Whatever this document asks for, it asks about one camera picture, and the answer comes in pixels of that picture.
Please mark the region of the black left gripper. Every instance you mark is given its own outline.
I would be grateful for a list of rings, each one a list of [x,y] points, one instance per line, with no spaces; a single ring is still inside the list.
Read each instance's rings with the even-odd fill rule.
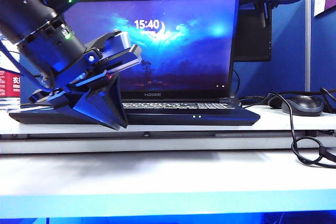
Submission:
[[[30,103],[43,102],[58,89],[69,92],[68,86],[93,70],[102,57],[106,40],[112,32],[83,44],[73,31],[37,31],[28,36],[28,59],[41,72],[45,85],[30,97]],[[97,124],[118,130],[128,126],[122,105],[118,76],[104,76],[94,81],[80,96],[73,109]]]

